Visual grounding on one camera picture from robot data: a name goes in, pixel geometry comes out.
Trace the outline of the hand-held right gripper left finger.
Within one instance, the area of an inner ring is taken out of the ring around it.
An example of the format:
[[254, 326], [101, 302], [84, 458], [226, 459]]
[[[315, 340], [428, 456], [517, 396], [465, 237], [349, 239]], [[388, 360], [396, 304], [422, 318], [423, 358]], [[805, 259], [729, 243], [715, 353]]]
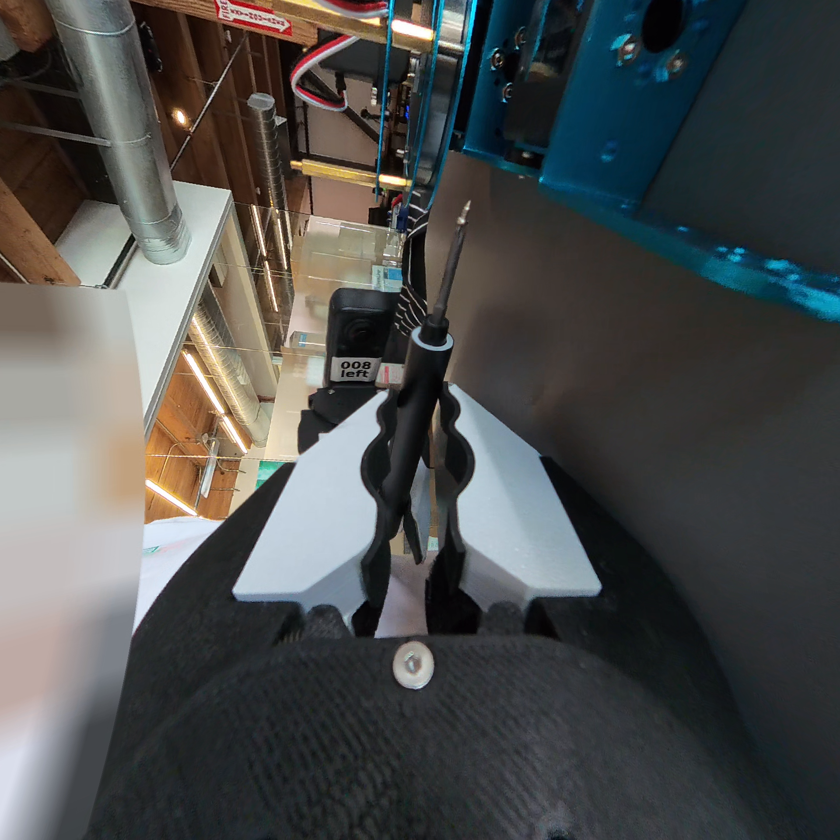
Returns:
[[295, 462], [234, 584], [238, 602], [336, 607], [355, 635], [373, 636], [391, 573], [389, 514], [395, 391], [370, 400]]

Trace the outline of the narrow silver spiral duct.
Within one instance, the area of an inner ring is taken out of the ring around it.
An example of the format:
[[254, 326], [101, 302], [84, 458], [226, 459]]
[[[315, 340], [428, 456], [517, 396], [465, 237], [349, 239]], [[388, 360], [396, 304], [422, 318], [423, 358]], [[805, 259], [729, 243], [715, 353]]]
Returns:
[[254, 136], [260, 184], [269, 206], [279, 212], [288, 210], [283, 156], [279, 140], [280, 118], [275, 99], [264, 92], [254, 92], [247, 99], [250, 127]]

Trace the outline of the large smooth silver duct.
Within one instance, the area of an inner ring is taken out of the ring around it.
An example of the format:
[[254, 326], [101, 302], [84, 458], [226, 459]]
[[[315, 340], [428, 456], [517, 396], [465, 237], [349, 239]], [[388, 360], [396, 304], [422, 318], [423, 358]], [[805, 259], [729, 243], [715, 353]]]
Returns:
[[191, 236], [177, 201], [140, 34], [127, 1], [47, 1], [122, 215], [151, 263], [174, 264]]

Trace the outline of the brass standoff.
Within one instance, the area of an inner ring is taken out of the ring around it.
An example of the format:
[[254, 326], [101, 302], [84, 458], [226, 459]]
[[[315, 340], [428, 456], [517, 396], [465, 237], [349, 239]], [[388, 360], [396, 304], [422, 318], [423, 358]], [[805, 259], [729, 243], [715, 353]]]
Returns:
[[415, 51], [429, 51], [436, 37], [432, 28], [394, 18], [357, 18], [311, 1], [271, 1], [272, 10], [284, 18], [298, 18], [320, 29], [350, 35], [377, 44], [385, 44], [388, 36], [394, 46]]
[[291, 161], [290, 167], [292, 170], [308, 177], [349, 183], [370, 189], [405, 190], [411, 186], [410, 180], [399, 175], [377, 174], [376, 171], [367, 171], [348, 165], [313, 159]]

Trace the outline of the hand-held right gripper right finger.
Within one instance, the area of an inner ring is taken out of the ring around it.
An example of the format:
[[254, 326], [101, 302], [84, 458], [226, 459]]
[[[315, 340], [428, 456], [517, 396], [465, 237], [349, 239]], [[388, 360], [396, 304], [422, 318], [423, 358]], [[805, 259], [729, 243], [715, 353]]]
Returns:
[[496, 605], [597, 597], [602, 583], [539, 452], [457, 385], [434, 427], [438, 552], [431, 634], [473, 634]]

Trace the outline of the linear ceiling lamp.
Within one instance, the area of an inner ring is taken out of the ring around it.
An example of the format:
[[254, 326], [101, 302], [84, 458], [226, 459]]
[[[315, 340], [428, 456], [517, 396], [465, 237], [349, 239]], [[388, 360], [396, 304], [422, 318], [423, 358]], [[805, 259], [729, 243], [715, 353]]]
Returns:
[[146, 479], [144, 482], [146, 488], [155, 494], [158, 498], [163, 499], [167, 503], [173, 505], [175, 508], [178, 508], [179, 511], [182, 511], [187, 516], [198, 517], [197, 511], [191, 507], [190, 505], [186, 504], [180, 498], [174, 496], [168, 490], [165, 490], [157, 483], [155, 483], [152, 479]]
[[224, 404], [222, 403], [218, 395], [215, 393], [214, 388], [211, 386], [209, 380], [207, 379], [207, 376], [201, 369], [200, 365], [196, 362], [192, 353], [190, 353], [188, 350], [182, 350], [182, 357], [188, 365], [188, 367], [190, 368], [190, 370], [192, 371], [192, 373], [194, 374], [198, 384], [200, 385], [207, 399], [211, 403], [215, 413], [221, 417], [225, 416], [226, 408]]

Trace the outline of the red white sign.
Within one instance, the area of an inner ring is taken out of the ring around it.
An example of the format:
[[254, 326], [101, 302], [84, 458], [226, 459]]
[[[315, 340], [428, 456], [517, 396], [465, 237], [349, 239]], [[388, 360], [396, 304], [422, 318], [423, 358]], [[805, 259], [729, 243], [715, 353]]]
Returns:
[[213, 4], [216, 17], [222, 23], [275, 37], [290, 38], [293, 35], [291, 21], [265, 7], [241, 1], [213, 1]]

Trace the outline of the silver duct beside lamps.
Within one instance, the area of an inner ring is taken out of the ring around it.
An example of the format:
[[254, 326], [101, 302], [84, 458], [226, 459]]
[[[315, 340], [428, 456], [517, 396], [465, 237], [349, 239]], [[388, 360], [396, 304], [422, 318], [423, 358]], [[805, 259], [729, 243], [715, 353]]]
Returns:
[[224, 316], [213, 311], [209, 304], [199, 302], [188, 333], [234, 419], [255, 446], [264, 447], [270, 417], [258, 399], [242, 357], [234, 348]]

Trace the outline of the black screwdriver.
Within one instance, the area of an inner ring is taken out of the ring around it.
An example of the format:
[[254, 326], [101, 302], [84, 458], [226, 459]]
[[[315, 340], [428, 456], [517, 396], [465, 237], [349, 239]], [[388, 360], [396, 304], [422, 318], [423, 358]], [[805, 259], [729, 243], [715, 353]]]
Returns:
[[391, 467], [381, 485], [390, 537], [403, 526], [416, 564], [424, 561], [426, 542], [421, 540], [411, 512], [411, 488], [454, 347], [446, 312], [466, 237], [470, 205], [471, 201], [467, 201], [457, 218], [436, 302], [422, 324], [411, 333], [402, 389], [397, 398]]

